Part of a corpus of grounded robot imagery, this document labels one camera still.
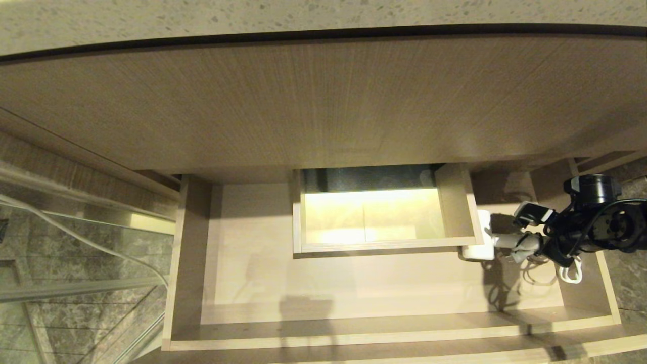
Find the white hair dryer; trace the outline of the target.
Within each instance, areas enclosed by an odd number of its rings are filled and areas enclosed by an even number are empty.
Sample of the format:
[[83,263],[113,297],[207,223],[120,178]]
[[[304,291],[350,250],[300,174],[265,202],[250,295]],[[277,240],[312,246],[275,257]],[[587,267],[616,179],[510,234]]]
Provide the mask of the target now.
[[532,231],[497,233],[494,230],[493,216],[487,210],[478,210],[483,244],[461,246],[460,253],[465,260],[492,261],[497,252],[504,251],[512,261],[521,263],[540,250],[543,235]]

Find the light wooden drawer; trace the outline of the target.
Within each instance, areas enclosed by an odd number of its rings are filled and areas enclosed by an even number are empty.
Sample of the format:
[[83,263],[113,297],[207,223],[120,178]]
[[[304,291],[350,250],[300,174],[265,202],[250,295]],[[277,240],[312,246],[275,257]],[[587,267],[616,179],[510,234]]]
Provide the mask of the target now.
[[605,255],[583,280],[505,252],[518,203],[561,209],[561,160],[526,172],[447,164],[426,189],[320,193],[181,180],[161,347],[133,364],[495,364],[647,349],[621,320]]

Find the light wooden vanity cabinet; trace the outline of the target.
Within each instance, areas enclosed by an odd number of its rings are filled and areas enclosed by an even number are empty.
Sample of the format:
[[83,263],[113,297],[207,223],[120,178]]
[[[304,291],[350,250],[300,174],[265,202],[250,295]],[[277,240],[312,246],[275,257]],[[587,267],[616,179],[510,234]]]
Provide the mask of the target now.
[[486,35],[187,48],[0,64],[0,129],[129,170],[545,161],[647,148],[647,39]]

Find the speckled stone countertop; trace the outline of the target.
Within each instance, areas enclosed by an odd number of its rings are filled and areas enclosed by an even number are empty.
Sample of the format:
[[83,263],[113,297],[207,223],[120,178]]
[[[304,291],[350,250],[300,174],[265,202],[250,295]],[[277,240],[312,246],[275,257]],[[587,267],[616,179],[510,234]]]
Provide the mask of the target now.
[[497,23],[647,27],[647,0],[0,0],[0,56],[195,35]]

